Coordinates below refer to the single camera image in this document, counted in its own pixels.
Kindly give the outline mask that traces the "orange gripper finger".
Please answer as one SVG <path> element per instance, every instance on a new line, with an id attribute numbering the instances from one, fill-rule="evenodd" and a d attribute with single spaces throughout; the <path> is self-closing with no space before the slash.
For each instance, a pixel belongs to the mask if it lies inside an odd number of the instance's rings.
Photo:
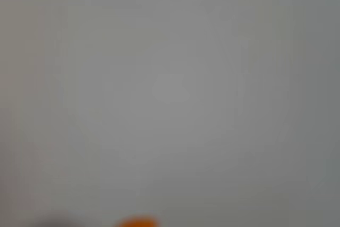
<path id="1" fill-rule="evenodd" d="M 131 216 L 118 221 L 114 227 L 159 227 L 159 223 L 151 216 Z"/>

